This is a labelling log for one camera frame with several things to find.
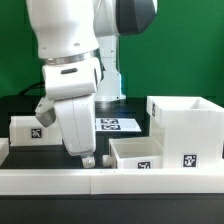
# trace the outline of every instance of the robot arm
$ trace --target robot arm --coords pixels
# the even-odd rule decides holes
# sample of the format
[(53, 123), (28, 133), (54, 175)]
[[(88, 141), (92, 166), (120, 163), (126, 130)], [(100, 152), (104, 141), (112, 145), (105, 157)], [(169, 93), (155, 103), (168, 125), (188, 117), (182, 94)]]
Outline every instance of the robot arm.
[(47, 98), (68, 152), (85, 168), (95, 165), (94, 93), (102, 79), (96, 36), (143, 32), (157, 0), (26, 0)]

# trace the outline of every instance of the black surface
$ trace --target black surface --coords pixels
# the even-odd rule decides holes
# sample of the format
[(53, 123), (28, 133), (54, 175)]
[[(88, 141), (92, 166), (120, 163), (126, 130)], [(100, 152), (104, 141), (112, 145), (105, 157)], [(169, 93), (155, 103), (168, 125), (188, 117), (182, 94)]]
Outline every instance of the black surface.
[[(36, 97), (1, 98), (0, 137), (8, 137), (10, 115), (32, 115), (38, 100)], [(126, 105), (108, 111), (97, 110), (97, 117), (109, 116), (135, 117), (143, 129), (140, 135), (147, 135), (144, 99), (129, 99)], [(109, 137), (123, 135), (97, 133), (97, 157), (107, 151)], [(78, 157), (70, 157), (63, 147), (30, 148), (28, 152), (24, 148), (16, 150), (10, 149), (8, 164), (4, 163), (6, 168), (81, 166)], [(0, 224), (223, 224), (223, 210), (223, 194), (0, 196)]]

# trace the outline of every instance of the cable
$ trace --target cable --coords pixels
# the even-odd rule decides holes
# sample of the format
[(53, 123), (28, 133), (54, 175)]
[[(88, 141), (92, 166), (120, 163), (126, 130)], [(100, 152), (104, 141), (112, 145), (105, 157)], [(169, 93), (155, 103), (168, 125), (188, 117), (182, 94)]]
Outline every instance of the cable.
[(30, 85), (26, 89), (20, 91), (17, 95), (24, 96), (27, 92), (29, 92), (32, 89), (40, 89), (40, 88), (44, 88), (44, 86), (45, 86), (45, 82), (44, 81), (37, 82), (37, 83), (34, 83), (34, 84)]

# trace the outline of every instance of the white container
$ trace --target white container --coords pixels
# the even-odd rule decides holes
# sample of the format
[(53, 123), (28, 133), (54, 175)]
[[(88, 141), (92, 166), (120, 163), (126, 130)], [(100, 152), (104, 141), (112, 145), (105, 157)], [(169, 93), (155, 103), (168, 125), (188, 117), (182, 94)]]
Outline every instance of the white container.
[(150, 168), (198, 169), (222, 161), (222, 107), (201, 97), (151, 96), (147, 112), (149, 137), (110, 140), (113, 168), (140, 168), (136, 163), (151, 161)]
[(62, 135), (57, 121), (45, 128), (35, 116), (12, 116), (9, 131), (11, 146), (62, 144)]
[(9, 139), (0, 138), (0, 166), (9, 154)]
[(112, 168), (162, 168), (162, 147), (154, 138), (110, 139), (109, 142)]

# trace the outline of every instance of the silver metal band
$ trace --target silver metal band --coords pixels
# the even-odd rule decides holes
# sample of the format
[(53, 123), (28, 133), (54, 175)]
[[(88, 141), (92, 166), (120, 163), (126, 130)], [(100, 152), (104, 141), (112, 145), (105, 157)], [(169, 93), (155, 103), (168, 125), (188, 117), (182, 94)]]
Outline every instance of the silver metal band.
[(50, 58), (46, 59), (45, 64), (47, 65), (62, 65), (62, 64), (70, 64), (70, 63), (75, 63), (79, 61), (84, 61), (88, 58), (100, 58), (100, 50), (96, 49), (94, 51), (90, 51), (84, 54), (78, 54), (78, 55), (73, 55), (69, 57), (64, 57), (64, 58)]
[(117, 107), (119, 105), (125, 105), (126, 99), (118, 99), (114, 101), (95, 101), (95, 107), (101, 110), (108, 110), (110, 108)]

